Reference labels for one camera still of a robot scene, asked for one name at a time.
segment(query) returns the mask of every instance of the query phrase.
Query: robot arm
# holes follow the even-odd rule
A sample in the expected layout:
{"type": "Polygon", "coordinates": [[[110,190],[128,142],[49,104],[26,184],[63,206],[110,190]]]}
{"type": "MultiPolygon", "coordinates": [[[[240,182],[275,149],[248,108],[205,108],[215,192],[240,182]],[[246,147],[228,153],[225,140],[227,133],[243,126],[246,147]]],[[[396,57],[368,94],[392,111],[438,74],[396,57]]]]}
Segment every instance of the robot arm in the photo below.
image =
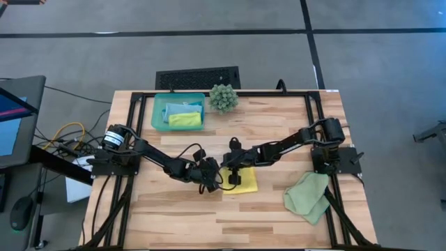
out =
{"type": "Polygon", "coordinates": [[[327,149],[328,155],[335,155],[338,145],[344,142],[345,136],[339,119],[321,119],[309,127],[301,128],[299,131],[286,139],[277,142],[268,142],[253,146],[251,149],[242,149],[242,144],[233,137],[229,142],[230,153],[223,156],[222,167],[232,170],[229,183],[240,185],[241,180],[237,175],[238,170],[244,167],[267,167],[273,165],[280,158],[292,150],[301,146],[312,144],[316,147],[327,149]],[[316,134],[320,132],[325,138],[318,140],[316,134]]]}
{"type": "Polygon", "coordinates": [[[119,165],[125,168],[139,162],[140,157],[143,157],[160,166],[170,178],[203,185],[209,192],[218,188],[215,182],[217,161],[214,158],[205,159],[206,152],[203,149],[194,154],[195,161],[172,158],[137,136],[132,128],[123,125],[109,126],[101,145],[102,149],[95,154],[95,159],[89,160],[93,166],[119,165]],[[134,138],[134,145],[130,149],[126,142],[131,137],[134,138]]]}

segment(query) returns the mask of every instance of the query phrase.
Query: teal plastic bin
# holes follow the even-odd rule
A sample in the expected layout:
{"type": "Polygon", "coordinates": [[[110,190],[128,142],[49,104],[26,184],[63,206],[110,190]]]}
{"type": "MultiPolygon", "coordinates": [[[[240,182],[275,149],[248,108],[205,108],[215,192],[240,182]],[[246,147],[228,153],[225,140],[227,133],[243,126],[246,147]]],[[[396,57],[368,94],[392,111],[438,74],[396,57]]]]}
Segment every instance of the teal plastic bin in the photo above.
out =
{"type": "Polygon", "coordinates": [[[202,93],[159,93],[155,95],[152,112],[152,126],[159,131],[172,130],[203,130],[204,128],[204,94],[202,93]],[[166,103],[183,104],[184,102],[191,104],[201,102],[203,109],[201,110],[201,126],[173,126],[162,120],[162,110],[166,109],[166,103]]]}

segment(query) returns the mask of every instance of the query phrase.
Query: yellow sponge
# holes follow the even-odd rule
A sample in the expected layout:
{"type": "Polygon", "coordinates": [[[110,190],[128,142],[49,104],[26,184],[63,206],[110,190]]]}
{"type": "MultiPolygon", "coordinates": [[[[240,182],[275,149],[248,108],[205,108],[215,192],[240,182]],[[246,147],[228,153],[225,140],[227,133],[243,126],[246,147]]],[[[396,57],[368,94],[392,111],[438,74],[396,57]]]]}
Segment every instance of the yellow sponge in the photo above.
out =
{"type": "MultiPolygon", "coordinates": [[[[226,167],[222,169],[220,172],[223,176],[223,184],[221,186],[226,189],[233,188],[234,185],[229,184],[229,175],[232,173],[226,167]]],[[[245,192],[257,192],[259,189],[257,188],[257,180],[256,180],[256,172],[253,167],[246,167],[240,169],[238,175],[242,177],[242,184],[237,185],[231,191],[223,191],[223,195],[236,195],[245,192]]]]}

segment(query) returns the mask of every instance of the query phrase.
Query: wooden tabletop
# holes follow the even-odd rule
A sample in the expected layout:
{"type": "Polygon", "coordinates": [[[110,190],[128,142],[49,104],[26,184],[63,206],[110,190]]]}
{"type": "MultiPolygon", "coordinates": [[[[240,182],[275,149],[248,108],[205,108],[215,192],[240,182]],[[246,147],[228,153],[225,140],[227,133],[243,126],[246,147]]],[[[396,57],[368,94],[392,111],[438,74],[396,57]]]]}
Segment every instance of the wooden tabletop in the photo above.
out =
{"type": "MultiPolygon", "coordinates": [[[[115,92],[107,127],[117,123],[125,125],[131,93],[115,92]]],[[[321,91],[321,100],[325,117],[336,117],[343,126],[347,125],[339,92],[321,91]]],[[[239,106],[223,116],[206,105],[205,128],[196,132],[157,132],[151,126],[152,108],[153,99],[149,98],[141,136],[150,144],[167,155],[176,156],[191,143],[200,143],[207,155],[219,163],[229,151],[232,137],[237,137],[243,148],[248,149],[283,139],[308,126],[305,102],[300,97],[240,98],[239,106]]],[[[344,133],[344,144],[351,144],[348,128],[344,128],[344,133]]],[[[284,155],[271,167],[256,168],[259,191],[241,195],[223,195],[221,190],[200,195],[197,184],[170,179],[157,165],[144,160],[134,179],[124,248],[329,248],[325,216],[312,226],[284,208],[284,190],[305,172],[313,170],[310,148],[303,146],[284,155]]],[[[183,157],[192,159],[195,151],[188,151],[183,157]]],[[[347,215],[375,243],[362,184],[349,174],[340,174],[338,178],[347,215]]],[[[91,237],[93,212],[104,181],[105,177],[94,180],[84,223],[87,240],[91,237]]],[[[114,181],[114,177],[110,178],[102,195],[95,231],[109,213],[114,181]]],[[[334,211],[333,216],[338,242],[342,243],[339,219],[334,211]]],[[[116,244],[120,221],[118,216],[112,244],[116,244]]]]}

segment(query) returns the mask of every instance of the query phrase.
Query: black mount bracket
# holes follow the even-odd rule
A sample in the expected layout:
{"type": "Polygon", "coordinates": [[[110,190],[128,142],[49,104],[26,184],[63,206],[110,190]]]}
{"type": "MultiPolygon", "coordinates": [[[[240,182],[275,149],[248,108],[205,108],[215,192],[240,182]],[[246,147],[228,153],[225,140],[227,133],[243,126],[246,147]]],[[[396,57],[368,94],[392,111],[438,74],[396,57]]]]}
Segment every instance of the black mount bracket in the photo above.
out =
{"type": "Polygon", "coordinates": [[[318,174],[361,174],[361,164],[359,158],[362,153],[357,154],[354,147],[339,147],[339,165],[336,168],[332,168],[327,165],[326,153],[323,149],[312,149],[312,160],[314,172],[318,174]]]}

